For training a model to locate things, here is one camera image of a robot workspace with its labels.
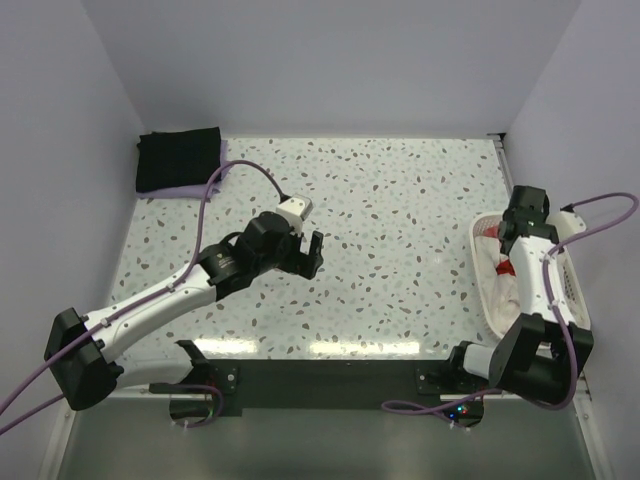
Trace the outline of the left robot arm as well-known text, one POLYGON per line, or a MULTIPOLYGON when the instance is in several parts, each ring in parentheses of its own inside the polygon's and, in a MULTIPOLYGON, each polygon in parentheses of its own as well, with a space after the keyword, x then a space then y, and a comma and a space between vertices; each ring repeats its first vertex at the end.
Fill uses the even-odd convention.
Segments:
POLYGON ((303 237, 292 221, 263 212, 243 231, 205 247, 193 263, 125 301, 85 315, 73 308, 57 314, 44 359, 69 407, 86 410, 116 389, 139 383, 200 390, 207 368, 193 358, 176 364, 152 360, 140 367, 124 367, 118 359, 169 322, 248 288, 271 270, 313 279, 323 264, 323 235, 312 234, 307 252, 301 249, 303 237))

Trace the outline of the white t shirt red print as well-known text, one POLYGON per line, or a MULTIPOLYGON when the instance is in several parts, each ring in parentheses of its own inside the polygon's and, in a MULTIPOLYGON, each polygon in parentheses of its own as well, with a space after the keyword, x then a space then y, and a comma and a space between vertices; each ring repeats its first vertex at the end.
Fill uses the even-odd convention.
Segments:
POLYGON ((515 270, 509 257, 501 253, 498 225, 486 226, 474 237, 477 282, 484 298, 487 320, 504 335, 520 315, 515 270))

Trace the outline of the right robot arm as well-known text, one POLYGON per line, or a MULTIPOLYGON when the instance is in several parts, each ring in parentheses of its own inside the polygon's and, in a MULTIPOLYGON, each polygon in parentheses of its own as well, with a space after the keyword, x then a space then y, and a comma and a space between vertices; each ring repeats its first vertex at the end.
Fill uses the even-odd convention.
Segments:
POLYGON ((471 233, 471 254, 494 347, 456 346, 439 372, 459 393, 474 386, 516 394, 549 409, 565 407, 594 338, 566 294, 566 257, 542 189, 517 186, 506 210, 471 233))

